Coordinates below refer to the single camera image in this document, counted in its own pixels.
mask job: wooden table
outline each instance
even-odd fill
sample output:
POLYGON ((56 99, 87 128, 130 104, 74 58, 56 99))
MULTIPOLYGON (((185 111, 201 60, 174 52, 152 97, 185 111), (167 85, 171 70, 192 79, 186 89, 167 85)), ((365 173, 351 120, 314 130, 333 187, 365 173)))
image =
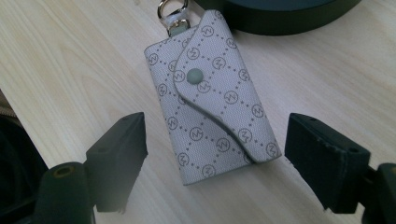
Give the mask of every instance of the wooden table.
MULTIPOLYGON (((285 157, 183 187, 144 49, 166 38, 158 0, 3 0, 0 88, 49 167, 85 161, 119 118, 146 114, 148 157, 127 212, 97 223, 360 223, 323 209, 285 157)), ((203 10, 191 6, 192 24, 203 10)), ((234 33, 277 141, 291 112, 396 162, 396 2, 363 0, 315 31, 234 33)))

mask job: gray monogram canvas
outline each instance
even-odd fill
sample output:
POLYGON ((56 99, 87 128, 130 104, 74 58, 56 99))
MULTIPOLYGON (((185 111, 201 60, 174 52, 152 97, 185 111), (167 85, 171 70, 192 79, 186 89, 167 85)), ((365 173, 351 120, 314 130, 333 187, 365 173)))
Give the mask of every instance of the gray monogram canvas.
POLYGON ((281 153, 232 34, 208 10, 200 24, 145 50, 184 185, 281 153), (192 70, 203 77, 191 82, 192 70))

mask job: snap button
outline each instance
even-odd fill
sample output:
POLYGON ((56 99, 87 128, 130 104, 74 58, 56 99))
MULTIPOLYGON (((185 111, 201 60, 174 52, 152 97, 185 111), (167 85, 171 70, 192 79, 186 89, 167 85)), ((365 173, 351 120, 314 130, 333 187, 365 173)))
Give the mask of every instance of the snap button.
POLYGON ((197 85, 204 80, 204 73, 198 68, 192 68, 187 73, 187 81, 191 85, 197 85))

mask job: key pouch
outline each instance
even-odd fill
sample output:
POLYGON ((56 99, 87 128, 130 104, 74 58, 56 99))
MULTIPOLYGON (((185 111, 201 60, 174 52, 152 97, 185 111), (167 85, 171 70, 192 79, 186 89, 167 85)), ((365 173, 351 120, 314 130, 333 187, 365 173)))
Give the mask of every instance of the key pouch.
POLYGON ((281 155, 220 12, 145 55, 184 185, 281 155))

